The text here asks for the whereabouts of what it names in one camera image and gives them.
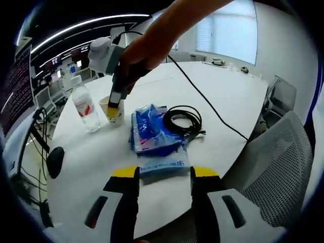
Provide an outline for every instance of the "plastic water bottle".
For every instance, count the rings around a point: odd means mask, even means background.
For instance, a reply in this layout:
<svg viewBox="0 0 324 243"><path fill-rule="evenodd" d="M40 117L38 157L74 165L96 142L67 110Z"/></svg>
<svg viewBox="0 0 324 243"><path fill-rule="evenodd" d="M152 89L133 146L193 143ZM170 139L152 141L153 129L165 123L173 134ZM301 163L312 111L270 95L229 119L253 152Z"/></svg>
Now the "plastic water bottle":
<svg viewBox="0 0 324 243"><path fill-rule="evenodd" d="M100 128L100 120L88 88L82 83L80 75L72 78L71 82L74 85L72 100L77 112L89 132L97 131Z"/></svg>

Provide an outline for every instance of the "blue plastic bag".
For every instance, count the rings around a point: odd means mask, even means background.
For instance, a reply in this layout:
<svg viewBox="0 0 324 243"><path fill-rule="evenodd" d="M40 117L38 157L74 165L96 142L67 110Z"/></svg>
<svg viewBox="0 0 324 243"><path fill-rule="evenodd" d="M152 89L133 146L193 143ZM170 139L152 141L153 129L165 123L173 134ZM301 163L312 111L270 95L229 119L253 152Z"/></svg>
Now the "blue plastic bag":
<svg viewBox="0 0 324 243"><path fill-rule="evenodd" d="M140 165L140 175L142 176L165 174L175 171L188 172L190 170L185 144L181 144L175 151L165 157L138 155L138 162Z"/></svg>
<svg viewBox="0 0 324 243"><path fill-rule="evenodd" d="M132 114L130 143L136 153L167 156L184 142L184 138L164 127L163 115L166 112L166 106L152 104L139 108Z"/></svg>

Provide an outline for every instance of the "window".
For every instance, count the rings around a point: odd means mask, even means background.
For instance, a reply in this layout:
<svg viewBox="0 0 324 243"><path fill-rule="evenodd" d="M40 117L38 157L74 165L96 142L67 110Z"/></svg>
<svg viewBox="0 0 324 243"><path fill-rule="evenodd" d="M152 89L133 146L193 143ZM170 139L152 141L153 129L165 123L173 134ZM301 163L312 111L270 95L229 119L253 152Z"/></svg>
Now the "window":
<svg viewBox="0 0 324 243"><path fill-rule="evenodd" d="M155 14L152 16L152 23L162 14L163 12L160 12L158 14ZM173 46L172 46L172 49L178 49L179 48L179 40L177 40Z"/></svg>
<svg viewBox="0 0 324 243"><path fill-rule="evenodd" d="M250 0L235 0L197 24L197 51L255 64L257 41L256 13Z"/></svg>

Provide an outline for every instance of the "human arm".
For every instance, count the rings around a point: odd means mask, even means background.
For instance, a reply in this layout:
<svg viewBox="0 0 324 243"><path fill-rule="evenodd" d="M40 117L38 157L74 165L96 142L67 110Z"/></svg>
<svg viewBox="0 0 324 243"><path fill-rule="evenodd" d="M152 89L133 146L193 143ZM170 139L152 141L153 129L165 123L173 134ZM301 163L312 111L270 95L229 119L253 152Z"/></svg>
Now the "human arm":
<svg viewBox="0 0 324 243"><path fill-rule="evenodd" d="M127 76L130 65L138 62L143 62L146 69L156 68L184 32L231 1L175 0L142 36L126 48L120 60L123 76ZM132 88L136 81L129 80L128 85Z"/></svg>

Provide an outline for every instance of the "plastic packaging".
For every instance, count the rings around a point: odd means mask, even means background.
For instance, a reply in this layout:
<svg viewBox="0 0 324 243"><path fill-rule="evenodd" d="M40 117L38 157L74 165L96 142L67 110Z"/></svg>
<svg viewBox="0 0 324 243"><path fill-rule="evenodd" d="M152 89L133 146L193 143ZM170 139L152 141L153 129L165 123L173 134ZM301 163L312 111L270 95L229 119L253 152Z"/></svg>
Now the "plastic packaging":
<svg viewBox="0 0 324 243"><path fill-rule="evenodd" d="M137 158L140 165L140 175L142 176L187 172L190 170L187 146L185 144L181 144L175 151L165 157L138 155Z"/></svg>
<svg viewBox="0 0 324 243"><path fill-rule="evenodd" d="M74 84L72 100L76 110L85 124L88 132L95 132L100 128L98 113L93 104L90 92L82 83L80 75L71 79Z"/></svg>
<svg viewBox="0 0 324 243"><path fill-rule="evenodd" d="M137 154L141 175L189 170L184 138L163 125L167 107L149 105L132 114L130 144Z"/></svg>
<svg viewBox="0 0 324 243"><path fill-rule="evenodd" d="M130 142L136 153L166 156L184 142L184 138L164 127L163 115L166 112L166 106L152 104L139 108L132 114Z"/></svg>

